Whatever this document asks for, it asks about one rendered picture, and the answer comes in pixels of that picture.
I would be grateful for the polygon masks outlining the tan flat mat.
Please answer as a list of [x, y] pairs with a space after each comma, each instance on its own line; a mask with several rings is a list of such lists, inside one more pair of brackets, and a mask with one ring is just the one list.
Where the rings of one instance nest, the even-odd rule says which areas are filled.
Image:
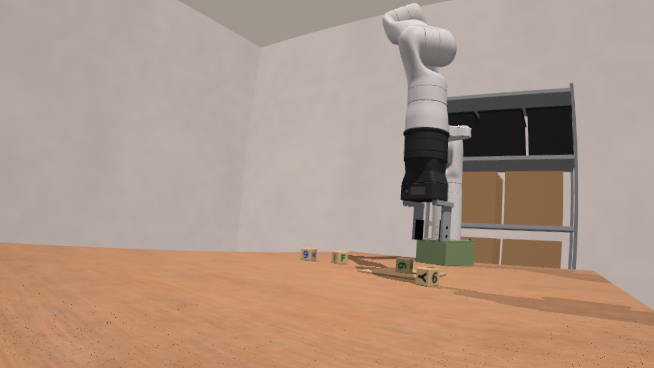
[[381, 276], [388, 276], [388, 277], [395, 277], [395, 278], [410, 279], [410, 280], [415, 280], [415, 276], [416, 276], [416, 270], [413, 270], [413, 272], [411, 272], [411, 273], [400, 273], [400, 272], [395, 272], [395, 268], [393, 268], [393, 267], [376, 268], [376, 269], [363, 269], [363, 270], [357, 270], [357, 272], [375, 274], [375, 275], [381, 275]]

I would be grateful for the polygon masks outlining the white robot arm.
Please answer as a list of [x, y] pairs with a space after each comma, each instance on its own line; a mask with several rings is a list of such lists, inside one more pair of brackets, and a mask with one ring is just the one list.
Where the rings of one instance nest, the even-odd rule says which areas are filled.
[[[454, 36], [447, 30], [428, 26], [416, 3], [387, 12], [382, 23], [390, 42], [399, 45], [408, 84], [407, 105], [416, 100], [435, 100], [447, 106], [447, 82], [438, 67], [454, 60]], [[448, 202], [454, 202], [450, 240], [461, 240], [463, 140], [448, 142], [448, 163]], [[441, 207], [432, 208], [431, 239], [439, 240]]]

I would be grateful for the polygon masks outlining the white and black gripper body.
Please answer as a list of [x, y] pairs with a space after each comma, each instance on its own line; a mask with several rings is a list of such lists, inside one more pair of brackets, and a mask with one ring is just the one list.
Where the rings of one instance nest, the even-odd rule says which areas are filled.
[[444, 103], [416, 100], [407, 105], [403, 135], [405, 175], [401, 200], [448, 201], [445, 175], [448, 142], [471, 138], [471, 129], [468, 126], [448, 125], [447, 106]]

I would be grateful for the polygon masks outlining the wooden letter block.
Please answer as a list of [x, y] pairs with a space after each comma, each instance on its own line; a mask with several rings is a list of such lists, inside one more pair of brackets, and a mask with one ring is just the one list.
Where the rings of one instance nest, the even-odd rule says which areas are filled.
[[439, 276], [439, 268], [417, 267], [415, 284], [426, 287], [438, 286]]
[[347, 264], [348, 263], [348, 252], [344, 251], [332, 251], [332, 263], [336, 264]]
[[317, 249], [301, 248], [301, 260], [316, 261]]
[[413, 258], [396, 258], [395, 272], [411, 273], [413, 272]]

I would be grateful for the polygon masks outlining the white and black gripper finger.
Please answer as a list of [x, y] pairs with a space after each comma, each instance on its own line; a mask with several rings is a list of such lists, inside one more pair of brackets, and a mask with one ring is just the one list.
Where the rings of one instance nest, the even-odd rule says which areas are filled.
[[454, 208], [454, 203], [441, 200], [432, 200], [432, 205], [442, 206], [438, 241], [450, 242], [451, 211], [452, 208]]
[[423, 240], [425, 203], [403, 201], [404, 206], [414, 207], [412, 239]]

